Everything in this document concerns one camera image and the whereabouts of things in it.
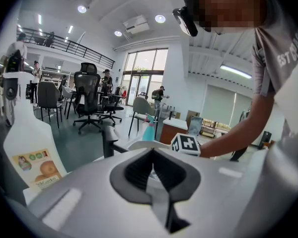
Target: glass door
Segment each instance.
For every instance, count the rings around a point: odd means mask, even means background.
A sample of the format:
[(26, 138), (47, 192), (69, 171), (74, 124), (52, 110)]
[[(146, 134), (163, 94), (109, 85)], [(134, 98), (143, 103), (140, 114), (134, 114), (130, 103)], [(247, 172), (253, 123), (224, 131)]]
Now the glass door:
[(132, 106), (134, 104), (139, 78), (140, 78), (139, 76), (133, 76), (131, 79), (131, 84), (130, 84), (130, 89), (128, 94), (128, 102), (127, 102), (128, 106)]
[(133, 106), (134, 99), (141, 93), (147, 92), (149, 85), (150, 76), (149, 75), (135, 75), (132, 76), (132, 80), (130, 83), (130, 90), (128, 95), (128, 106)]

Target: white cube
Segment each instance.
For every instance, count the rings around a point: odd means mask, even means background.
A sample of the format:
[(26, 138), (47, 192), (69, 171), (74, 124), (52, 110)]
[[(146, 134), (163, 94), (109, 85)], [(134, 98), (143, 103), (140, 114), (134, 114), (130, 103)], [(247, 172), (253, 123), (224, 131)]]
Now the white cube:
[(171, 141), (171, 149), (176, 152), (199, 156), (200, 147), (195, 136), (177, 133)]

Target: ceiling light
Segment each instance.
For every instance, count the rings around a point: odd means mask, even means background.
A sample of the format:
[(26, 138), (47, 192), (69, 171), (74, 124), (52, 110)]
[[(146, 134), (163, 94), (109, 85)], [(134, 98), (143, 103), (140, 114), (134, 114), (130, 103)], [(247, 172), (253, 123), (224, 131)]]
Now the ceiling light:
[(158, 22), (158, 23), (164, 23), (165, 22), (165, 16), (163, 15), (157, 15), (155, 17), (155, 20)]
[(122, 36), (122, 33), (119, 32), (119, 31), (115, 31), (115, 35), (118, 36), (118, 37), (120, 37), (120, 36)]
[(246, 78), (248, 78), (248, 79), (252, 78), (251, 75), (249, 75), (249, 74), (247, 74), (247, 73), (245, 73), (245, 72), (242, 72), (242, 71), (240, 71), (240, 70), (238, 70), (238, 69), (234, 69), (234, 68), (232, 68), (232, 67), (226, 66), (226, 65), (221, 65), (220, 68), (221, 68), (221, 69), (224, 69), (224, 70), (227, 70), (227, 71), (230, 71), (230, 72), (233, 72), (233, 73), (235, 73), (235, 74), (238, 74), (238, 75), (240, 75), (240, 76), (242, 76), (242, 77), (246, 77)]
[(79, 7), (77, 7), (77, 9), (80, 13), (85, 13), (87, 11), (86, 7), (83, 5), (80, 5)]

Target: product label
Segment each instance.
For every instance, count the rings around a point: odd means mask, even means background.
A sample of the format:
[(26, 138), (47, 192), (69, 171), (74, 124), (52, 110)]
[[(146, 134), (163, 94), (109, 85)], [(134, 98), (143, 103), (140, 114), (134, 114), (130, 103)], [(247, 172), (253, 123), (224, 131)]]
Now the product label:
[(15, 155), (12, 158), (20, 168), (22, 178), (33, 187), (42, 190), (62, 178), (48, 149)]

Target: spray bottle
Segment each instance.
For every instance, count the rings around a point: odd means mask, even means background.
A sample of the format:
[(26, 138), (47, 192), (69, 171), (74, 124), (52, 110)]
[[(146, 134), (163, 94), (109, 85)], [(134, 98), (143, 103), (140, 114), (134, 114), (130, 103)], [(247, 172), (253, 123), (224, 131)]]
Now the spray bottle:
[(26, 85), (33, 79), (27, 72), (4, 73), (4, 96), (15, 99), (14, 123), (3, 148), (11, 164), (35, 191), (39, 192), (67, 174), (57, 152), (51, 126), (34, 116)]
[(152, 117), (151, 115), (146, 114), (146, 120), (149, 122), (149, 126), (147, 127), (147, 129), (144, 132), (143, 135), (143, 141), (154, 141), (154, 123), (156, 122), (154, 120), (154, 117)]

